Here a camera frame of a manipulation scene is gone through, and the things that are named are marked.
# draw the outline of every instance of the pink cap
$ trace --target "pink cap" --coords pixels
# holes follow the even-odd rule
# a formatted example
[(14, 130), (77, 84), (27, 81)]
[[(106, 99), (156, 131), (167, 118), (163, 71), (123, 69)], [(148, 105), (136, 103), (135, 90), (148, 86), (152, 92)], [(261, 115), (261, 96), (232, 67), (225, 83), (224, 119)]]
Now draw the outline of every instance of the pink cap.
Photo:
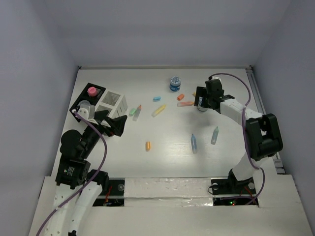
[(94, 87), (89, 87), (89, 88), (88, 88), (88, 94), (89, 94), (89, 96), (91, 96), (91, 97), (95, 97), (95, 96), (97, 95), (96, 88), (94, 88)]

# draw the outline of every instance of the blue test tube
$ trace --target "blue test tube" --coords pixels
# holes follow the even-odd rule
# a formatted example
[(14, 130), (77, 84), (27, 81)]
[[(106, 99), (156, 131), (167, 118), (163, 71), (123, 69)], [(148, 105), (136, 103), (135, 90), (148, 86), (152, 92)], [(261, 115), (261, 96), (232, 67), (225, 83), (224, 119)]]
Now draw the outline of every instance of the blue test tube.
[(191, 135), (191, 149), (192, 149), (192, 153), (196, 154), (197, 153), (197, 141), (196, 141), (196, 137), (194, 136), (194, 134)]
[(153, 98), (153, 101), (154, 101), (154, 102), (158, 102), (158, 101), (160, 101), (160, 100), (161, 100), (161, 97), (154, 97), (154, 98)]

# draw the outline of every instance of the yellow capsule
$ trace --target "yellow capsule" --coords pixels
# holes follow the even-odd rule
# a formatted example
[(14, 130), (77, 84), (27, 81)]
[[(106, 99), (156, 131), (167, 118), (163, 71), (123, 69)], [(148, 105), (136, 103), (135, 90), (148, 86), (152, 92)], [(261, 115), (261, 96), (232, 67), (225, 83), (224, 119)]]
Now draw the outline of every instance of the yellow capsule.
[(151, 149), (151, 143), (146, 142), (146, 151), (149, 151)]
[(159, 108), (157, 108), (153, 113), (152, 116), (156, 117), (158, 114), (160, 114), (162, 111), (164, 111), (166, 105), (160, 106)]

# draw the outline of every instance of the white table surface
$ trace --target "white table surface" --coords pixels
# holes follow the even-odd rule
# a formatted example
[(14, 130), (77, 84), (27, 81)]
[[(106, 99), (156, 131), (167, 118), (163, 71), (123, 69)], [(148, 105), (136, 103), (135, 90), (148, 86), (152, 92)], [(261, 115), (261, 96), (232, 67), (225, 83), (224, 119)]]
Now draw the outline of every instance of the white table surface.
[[(208, 110), (200, 112), (196, 107), (177, 107), (177, 96), (185, 95), (182, 101), (193, 101), (192, 93), (197, 86), (205, 86), (208, 77), (217, 72), (232, 73), (249, 81), (244, 69), (125, 69), (125, 70), (79, 70), (71, 97), (70, 106), (86, 84), (93, 83), (117, 91), (126, 96), (129, 113), (131, 108), (142, 105), (137, 122), (128, 118), (121, 137), (106, 138), (108, 154), (102, 170), (110, 177), (220, 177), (227, 176), (244, 155), (241, 127), (229, 118)], [(182, 78), (179, 92), (169, 89), (172, 76)], [(236, 79), (220, 76), (225, 94), (239, 102), (248, 99), (246, 88)], [(161, 96), (160, 102), (153, 102)], [(166, 109), (153, 118), (151, 113), (166, 104)], [(257, 110), (255, 101), (249, 107)], [(215, 145), (210, 144), (215, 127), (219, 136)], [(63, 133), (70, 129), (83, 132), (86, 125), (78, 123), (67, 113)], [(190, 137), (197, 139), (198, 153), (191, 152)], [(151, 150), (145, 151), (146, 141)], [(90, 169), (97, 169), (103, 157), (104, 146), (100, 140), (90, 154)], [(58, 170), (58, 150), (52, 176)]]
[[(176, 106), (177, 96), (185, 94), (185, 101), (193, 100), (196, 86), (204, 86), (208, 76), (216, 72), (237, 75), (249, 84), (243, 69), (157, 69), (157, 70), (80, 70), (71, 98), (74, 102), (87, 82), (104, 86), (126, 95), (129, 109), (139, 104), (143, 109), (137, 122), (128, 119), (122, 137), (107, 138), (108, 155), (104, 171), (110, 177), (219, 177), (227, 176), (243, 156), (244, 141), (242, 130), (235, 122), (214, 111), (199, 112), (195, 107)], [(179, 92), (168, 88), (169, 78), (182, 78)], [(236, 97), (241, 103), (247, 100), (246, 89), (233, 78), (221, 76), (226, 94)], [(153, 103), (154, 96), (161, 96), (160, 102)], [(167, 108), (156, 118), (151, 113), (158, 106)], [(256, 109), (254, 101), (249, 107)], [(212, 132), (219, 126), (216, 145), (210, 144)], [(82, 132), (85, 125), (77, 123), (67, 114), (63, 132), (77, 129)], [(192, 154), (190, 136), (197, 138), (198, 154)], [(145, 151), (145, 142), (151, 141), (152, 149)], [(95, 146), (88, 161), (91, 169), (97, 168), (103, 156), (101, 141)], [(34, 236), (40, 224), (51, 212), (56, 192), (55, 176), (59, 165), (58, 152), (53, 173), (43, 184), (33, 219), (30, 236)], [(156, 184), (141, 184), (147, 180), (126, 180), (126, 189), (139, 195), (137, 202), (125, 207), (93, 207), (86, 221), (82, 235), (124, 236), (124, 235), (255, 235), (255, 236), (311, 236), (303, 206), (291, 176), (277, 175), (272, 158), (262, 164), (266, 172), (264, 190), (256, 206), (188, 206), (176, 204), (157, 206), (155, 197), (165, 196)], [(256, 190), (261, 187), (261, 172), (254, 173)], [(203, 181), (197, 189), (206, 187)], [(184, 191), (187, 196), (196, 194), (195, 188)]]

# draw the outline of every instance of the black wire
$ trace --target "black wire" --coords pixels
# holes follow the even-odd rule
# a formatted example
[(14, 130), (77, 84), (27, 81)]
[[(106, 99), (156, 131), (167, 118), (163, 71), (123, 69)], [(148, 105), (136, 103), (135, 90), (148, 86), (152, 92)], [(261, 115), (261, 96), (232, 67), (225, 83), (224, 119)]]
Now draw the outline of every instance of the black wire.
[(210, 186), (210, 187), (208, 188), (208, 193), (210, 193), (211, 195), (213, 195), (213, 193), (211, 193), (211, 192), (209, 191), (210, 188), (212, 188), (212, 186)]

